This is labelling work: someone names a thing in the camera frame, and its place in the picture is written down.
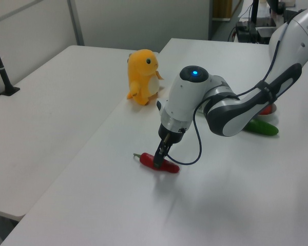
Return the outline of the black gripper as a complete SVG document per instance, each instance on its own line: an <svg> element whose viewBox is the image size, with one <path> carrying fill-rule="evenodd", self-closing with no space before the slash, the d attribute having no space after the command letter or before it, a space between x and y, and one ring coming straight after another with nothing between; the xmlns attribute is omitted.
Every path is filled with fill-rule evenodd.
<svg viewBox="0 0 308 246"><path fill-rule="evenodd" d="M153 158L153 165L155 168L159 169L162 166L165 156L169 156L171 146L179 143L185 132L185 128L179 128L177 129L177 132L173 132L160 124L158 134L161 138L161 142Z"/></svg>

